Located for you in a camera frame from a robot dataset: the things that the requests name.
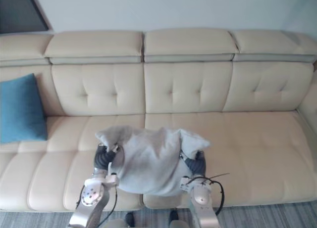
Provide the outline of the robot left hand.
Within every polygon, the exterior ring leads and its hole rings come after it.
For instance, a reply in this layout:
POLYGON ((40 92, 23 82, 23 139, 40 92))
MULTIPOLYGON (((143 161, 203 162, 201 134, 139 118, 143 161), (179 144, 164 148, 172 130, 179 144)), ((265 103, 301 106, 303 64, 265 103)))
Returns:
POLYGON ((99 143, 95 156, 94 156, 94 170, 108 170, 108 166, 112 163, 118 152, 122 150, 122 147, 117 143, 111 148, 99 143))

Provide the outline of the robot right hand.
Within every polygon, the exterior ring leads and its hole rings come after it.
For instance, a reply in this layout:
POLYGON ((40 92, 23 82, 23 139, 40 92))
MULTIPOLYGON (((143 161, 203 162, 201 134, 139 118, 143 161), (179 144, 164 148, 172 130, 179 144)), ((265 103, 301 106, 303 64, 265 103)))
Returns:
POLYGON ((207 166, 203 151, 198 151, 194 159, 187 157, 183 151, 180 151, 180 158, 183 159, 193 175, 205 176, 207 166))

